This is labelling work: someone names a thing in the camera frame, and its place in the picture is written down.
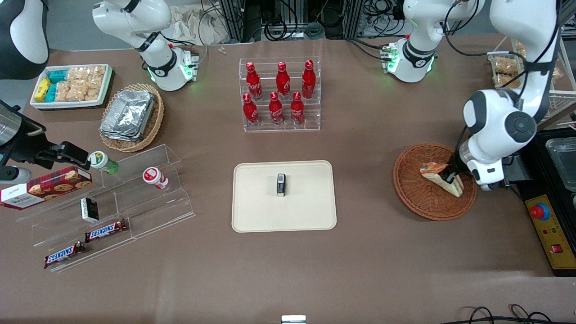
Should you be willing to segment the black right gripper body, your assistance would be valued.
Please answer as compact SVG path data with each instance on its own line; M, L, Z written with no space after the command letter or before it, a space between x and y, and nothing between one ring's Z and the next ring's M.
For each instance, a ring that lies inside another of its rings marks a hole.
M35 164L37 154L49 147L45 127L20 113L18 105L2 101L0 107L0 144L2 163L8 158Z

